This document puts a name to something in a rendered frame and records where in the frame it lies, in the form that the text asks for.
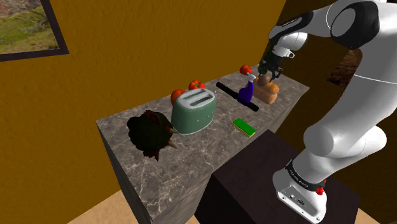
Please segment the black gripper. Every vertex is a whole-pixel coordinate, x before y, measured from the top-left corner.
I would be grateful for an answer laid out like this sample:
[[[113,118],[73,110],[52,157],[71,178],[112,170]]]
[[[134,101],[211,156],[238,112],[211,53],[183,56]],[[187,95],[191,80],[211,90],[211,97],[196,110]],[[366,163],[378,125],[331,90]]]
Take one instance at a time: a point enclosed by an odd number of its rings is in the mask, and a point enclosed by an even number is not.
[[[271,80],[278,79],[281,73],[283,72],[283,69],[279,69],[279,66],[282,61],[283,61],[283,57],[280,57],[274,54],[271,50],[269,50],[265,54],[263,60],[261,60],[259,63],[258,74],[261,76],[266,74],[268,71],[271,71],[272,72]]]

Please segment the brown bread loaf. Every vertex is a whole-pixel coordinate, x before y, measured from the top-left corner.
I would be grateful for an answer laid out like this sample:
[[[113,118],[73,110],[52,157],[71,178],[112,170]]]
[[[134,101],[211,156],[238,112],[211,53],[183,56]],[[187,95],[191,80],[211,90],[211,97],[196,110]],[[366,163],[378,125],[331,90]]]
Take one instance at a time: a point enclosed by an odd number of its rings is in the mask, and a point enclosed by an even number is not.
[[[271,81],[266,85],[259,85],[254,82],[253,95],[266,104],[273,104],[277,99],[278,92],[278,85]]]

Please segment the blue spray bottle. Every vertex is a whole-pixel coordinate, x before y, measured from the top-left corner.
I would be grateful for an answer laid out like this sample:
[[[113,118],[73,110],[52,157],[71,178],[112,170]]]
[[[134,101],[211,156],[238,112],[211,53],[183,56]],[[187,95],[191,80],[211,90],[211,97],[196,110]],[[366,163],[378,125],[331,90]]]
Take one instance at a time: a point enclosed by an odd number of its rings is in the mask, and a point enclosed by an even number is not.
[[[246,87],[241,88],[238,93],[239,102],[244,104],[251,102],[253,96],[253,82],[256,79],[256,76],[251,73],[247,73],[246,76],[248,80],[247,85]]]

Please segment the long black bar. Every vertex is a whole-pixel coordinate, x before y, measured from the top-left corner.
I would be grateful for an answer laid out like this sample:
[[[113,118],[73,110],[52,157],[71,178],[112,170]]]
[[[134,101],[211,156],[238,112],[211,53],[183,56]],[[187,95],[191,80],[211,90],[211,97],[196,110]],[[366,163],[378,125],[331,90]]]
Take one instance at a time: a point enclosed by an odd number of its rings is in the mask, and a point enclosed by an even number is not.
[[[259,107],[255,104],[253,104],[252,102],[244,102],[239,96],[238,93],[233,91],[232,89],[228,88],[227,86],[225,86],[224,84],[222,84],[221,82],[217,82],[216,86],[218,88],[220,88],[222,91],[224,91],[225,93],[227,93],[228,95],[230,95],[231,97],[233,97],[234,99],[236,99],[239,103],[241,103],[242,105],[248,107],[249,109],[257,112],[259,110]]]

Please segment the green and yellow sponge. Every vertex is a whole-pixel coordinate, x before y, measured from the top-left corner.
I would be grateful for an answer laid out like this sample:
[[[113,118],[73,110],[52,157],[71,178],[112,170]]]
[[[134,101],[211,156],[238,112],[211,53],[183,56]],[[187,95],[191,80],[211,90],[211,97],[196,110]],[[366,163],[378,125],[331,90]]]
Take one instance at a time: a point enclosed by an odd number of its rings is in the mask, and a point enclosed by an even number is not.
[[[252,137],[255,133],[256,130],[252,128],[249,124],[247,124],[244,120],[241,118],[237,118],[236,120],[233,121],[233,125],[238,128],[243,134],[245,134],[247,137]]]

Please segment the mint green toaster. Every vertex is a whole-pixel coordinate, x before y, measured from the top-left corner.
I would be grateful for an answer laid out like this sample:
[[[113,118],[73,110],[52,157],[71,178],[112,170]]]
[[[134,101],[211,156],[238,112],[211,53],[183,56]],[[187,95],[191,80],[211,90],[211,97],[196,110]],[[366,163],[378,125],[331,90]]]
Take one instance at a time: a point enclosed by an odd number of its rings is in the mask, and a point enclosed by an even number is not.
[[[173,128],[182,136],[201,131],[212,122],[216,103],[215,94],[206,88],[181,94],[176,98],[172,109]]]

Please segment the dark robot stand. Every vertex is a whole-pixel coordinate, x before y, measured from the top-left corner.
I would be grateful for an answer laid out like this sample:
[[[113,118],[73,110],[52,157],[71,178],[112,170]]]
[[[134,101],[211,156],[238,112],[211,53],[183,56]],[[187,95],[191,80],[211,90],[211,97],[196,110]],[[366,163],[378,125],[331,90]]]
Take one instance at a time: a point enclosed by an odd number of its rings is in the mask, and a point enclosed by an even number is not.
[[[200,224],[310,224],[277,198],[274,172],[298,151],[267,130],[218,168],[195,217]]]

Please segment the dark chicken figure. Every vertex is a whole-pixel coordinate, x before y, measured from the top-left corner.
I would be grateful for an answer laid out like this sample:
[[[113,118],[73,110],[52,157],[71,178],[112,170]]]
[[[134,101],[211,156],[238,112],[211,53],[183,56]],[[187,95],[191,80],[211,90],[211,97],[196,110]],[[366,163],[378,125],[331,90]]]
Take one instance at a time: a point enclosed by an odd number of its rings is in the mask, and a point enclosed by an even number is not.
[[[166,146],[177,148],[171,141],[173,134],[178,134],[167,117],[152,110],[146,110],[140,116],[133,116],[127,122],[128,136],[131,143],[145,157],[154,157],[159,161],[160,150]]]

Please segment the brown wall picture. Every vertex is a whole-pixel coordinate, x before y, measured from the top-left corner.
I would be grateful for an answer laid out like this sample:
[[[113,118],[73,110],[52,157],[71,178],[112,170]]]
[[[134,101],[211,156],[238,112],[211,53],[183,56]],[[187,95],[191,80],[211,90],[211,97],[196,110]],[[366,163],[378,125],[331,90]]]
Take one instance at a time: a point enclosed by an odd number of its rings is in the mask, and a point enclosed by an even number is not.
[[[349,50],[338,66],[332,71],[327,81],[346,88],[356,72],[359,63],[362,59],[362,52],[360,49]]]

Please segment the landscape wall picture dark frame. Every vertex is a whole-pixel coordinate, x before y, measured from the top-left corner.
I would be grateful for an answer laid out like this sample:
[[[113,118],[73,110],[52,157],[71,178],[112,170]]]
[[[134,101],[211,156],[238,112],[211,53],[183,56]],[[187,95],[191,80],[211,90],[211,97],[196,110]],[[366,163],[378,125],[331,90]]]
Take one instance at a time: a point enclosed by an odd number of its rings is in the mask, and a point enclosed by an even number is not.
[[[0,62],[68,53],[50,0],[0,0]]]

